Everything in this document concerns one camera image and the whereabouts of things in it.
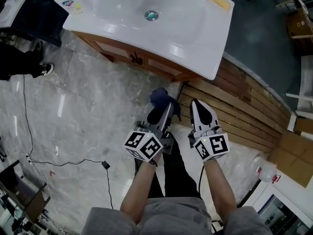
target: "wrist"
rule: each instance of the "wrist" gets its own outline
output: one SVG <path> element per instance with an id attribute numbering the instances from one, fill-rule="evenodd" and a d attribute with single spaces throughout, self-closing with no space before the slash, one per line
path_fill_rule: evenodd
<path id="1" fill-rule="evenodd" d="M 142 165 L 141 165 L 140 169 L 141 169 L 142 167 L 143 167 L 145 170 L 149 170 L 149 171 L 153 171 L 153 172 L 155 172 L 155 170 L 156 170 L 156 168 L 157 168 L 154 164 L 151 164 L 151 163 L 146 162 L 146 161 L 142 162 Z"/>
<path id="2" fill-rule="evenodd" d="M 203 165 L 213 165 L 213 164 L 216 164 L 216 163 L 218 163 L 217 162 L 217 160 L 216 159 L 214 159 L 214 160 L 208 160 L 208 161 L 205 161 L 205 162 L 203 162 Z"/>

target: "person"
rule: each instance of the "person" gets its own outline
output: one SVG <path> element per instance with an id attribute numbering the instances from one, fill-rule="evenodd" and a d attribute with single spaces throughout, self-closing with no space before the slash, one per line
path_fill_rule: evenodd
<path id="1" fill-rule="evenodd" d="M 154 157 L 159 161 L 162 153 Z M 156 166 L 142 162 L 120 211 L 92 208 L 83 235 L 210 235 L 211 219 L 196 182 L 188 175 L 179 146 L 164 154 L 165 197 Z M 236 207 L 236 200 L 218 162 L 204 162 L 204 169 L 225 235 L 270 235 L 270 229 L 253 207 Z"/>
<path id="2" fill-rule="evenodd" d="M 8 81 L 11 76 L 30 74 L 34 78 L 50 75 L 54 70 L 52 63 L 40 65 L 43 43 L 38 42 L 33 51 L 22 52 L 12 45 L 0 42 L 0 80 Z"/>

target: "plug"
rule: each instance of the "plug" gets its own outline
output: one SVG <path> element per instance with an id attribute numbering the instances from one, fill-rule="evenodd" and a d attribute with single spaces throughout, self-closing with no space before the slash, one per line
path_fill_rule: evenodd
<path id="1" fill-rule="evenodd" d="M 30 156 L 29 156 L 29 154 L 28 154 L 28 153 L 26 153 L 26 158 L 27 158 L 27 161 L 30 163 L 30 162 L 31 162 L 31 160 L 30 160 Z"/>
<path id="2" fill-rule="evenodd" d="M 104 160 L 101 164 L 102 164 L 102 166 L 104 167 L 105 170 L 108 170 L 108 169 L 111 167 L 111 166 L 107 163 L 107 161 L 105 161 L 105 160 Z"/>

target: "person's leg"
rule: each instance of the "person's leg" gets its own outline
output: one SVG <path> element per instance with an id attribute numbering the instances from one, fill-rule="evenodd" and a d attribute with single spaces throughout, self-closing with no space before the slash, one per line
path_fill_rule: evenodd
<path id="1" fill-rule="evenodd" d="M 163 153 L 165 171 L 165 197 L 197 197 L 196 182 L 189 176 L 179 146 L 174 140 L 171 155 Z"/>
<path id="2" fill-rule="evenodd" d="M 9 76 L 30 74 L 34 78 L 41 75 L 49 75 L 53 69 L 53 64 L 39 64 L 39 55 L 42 52 L 42 45 L 35 51 L 28 51 L 26 53 L 18 50 L 12 45 L 1 44 L 1 61 Z"/>
<path id="3" fill-rule="evenodd" d="M 134 159 L 134 160 L 135 160 L 135 176 L 136 176 L 143 161 L 139 159 Z M 148 198 L 161 198 L 161 197 L 164 197 L 164 196 L 162 193 L 160 183 L 158 182 L 157 175 L 155 174 L 151 183 Z"/>

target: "yellow sponge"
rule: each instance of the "yellow sponge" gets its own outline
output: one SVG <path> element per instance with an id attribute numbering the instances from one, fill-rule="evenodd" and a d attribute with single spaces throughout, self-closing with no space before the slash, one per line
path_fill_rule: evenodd
<path id="1" fill-rule="evenodd" d="M 225 11 L 230 11 L 230 3 L 227 0 L 212 0 L 214 3 L 218 4 Z"/>

